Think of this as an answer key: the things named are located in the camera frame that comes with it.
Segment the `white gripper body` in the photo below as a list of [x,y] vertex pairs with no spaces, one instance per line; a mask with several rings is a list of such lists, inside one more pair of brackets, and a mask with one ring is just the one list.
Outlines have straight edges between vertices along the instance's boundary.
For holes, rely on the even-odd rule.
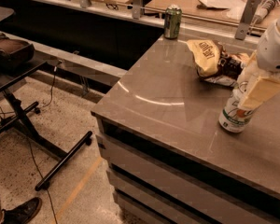
[[280,17],[261,36],[256,56],[260,69],[280,73]]

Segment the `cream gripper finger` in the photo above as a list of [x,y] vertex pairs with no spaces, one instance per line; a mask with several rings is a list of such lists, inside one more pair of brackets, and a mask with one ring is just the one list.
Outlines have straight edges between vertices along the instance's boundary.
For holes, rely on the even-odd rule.
[[254,110],[280,92],[280,78],[264,75],[252,76],[240,98],[239,108]]
[[237,78],[237,87],[251,88],[262,73],[263,70],[258,66],[257,53],[254,51]]

